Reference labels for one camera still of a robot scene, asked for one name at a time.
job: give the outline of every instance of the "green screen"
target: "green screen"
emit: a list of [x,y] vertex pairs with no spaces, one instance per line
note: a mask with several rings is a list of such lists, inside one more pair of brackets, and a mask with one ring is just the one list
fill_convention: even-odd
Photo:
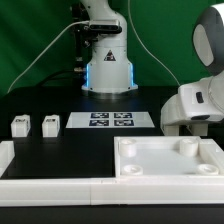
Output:
[[[41,51],[72,22],[75,0],[0,1],[0,96]],[[128,21],[127,0],[109,0]],[[209,76],[192,46],[192,30],[200,13],[214,0],[131,0],[136,30],[146,47],[181,84]],[[128,57],[134,64],[135,82],[141,86],[175,86],[170,74],[137,41],[128,21]],[[62,38],[15,85],[32,86],[53,72],[72,69],[73,36]]]

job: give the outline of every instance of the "small white block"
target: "small white block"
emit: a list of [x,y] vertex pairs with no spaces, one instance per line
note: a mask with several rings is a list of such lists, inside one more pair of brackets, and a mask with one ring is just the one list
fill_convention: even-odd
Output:
[[42,132],[44,138],[53,138],[58,136],[60,130],[60,117],[58,115],[46,116],[42,123]]
[[3,141],[0,144],[0,177],[7,169],[15,156],[14,144],[12,141]]
[[11,132],[13,138],[27,137],[30,131],[30,116],[16,116],[11,123]]

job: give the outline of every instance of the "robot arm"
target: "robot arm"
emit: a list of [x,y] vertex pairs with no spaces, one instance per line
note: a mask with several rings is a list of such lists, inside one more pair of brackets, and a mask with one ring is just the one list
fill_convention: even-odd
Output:
[[81,0],[81,3],[90,17],[87,29],[97,35],[83,93],[103,99],[129,95],[137,85],[133,83],[133,65],[127,59],[126,20],[110,8],[108,0]]
[[205,136],[209,123],[224,121],[223,24],[224,4],[209,7],[198,18],[193,44],[212,77],[182,85],[163,106],[161,129],[165,135],[179,135],[179,126],[187,125],[193,135]]

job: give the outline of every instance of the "warning label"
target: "warning label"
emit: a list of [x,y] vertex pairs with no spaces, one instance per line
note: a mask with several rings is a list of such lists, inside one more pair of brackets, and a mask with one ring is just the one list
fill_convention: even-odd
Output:
[[113,52],[110,50],[107,54],[107,56],[105,57],[104,61],[116,61]]

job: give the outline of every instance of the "black tabletop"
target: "black tabletop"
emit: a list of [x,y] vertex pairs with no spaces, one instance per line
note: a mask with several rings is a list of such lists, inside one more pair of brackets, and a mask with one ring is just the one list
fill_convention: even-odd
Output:
[[[174,87],[140,87],[137,96],[97,100],[70,87],[19,88],[0,100],[0,140],[13,140],[15,159],[2,179],[114,177],[114,136],[160,136],[160,111]],[[66,129],[71,112],[149,112],[155,128]],[[16,115],[31,116],[27,138],[12,139]],[[61,118],[57,138],[43,138],[46,115]],[[222,126],[209,136],[223,145]],[[224,205],[111,205],[0,208],[1,223],[224,223]]]

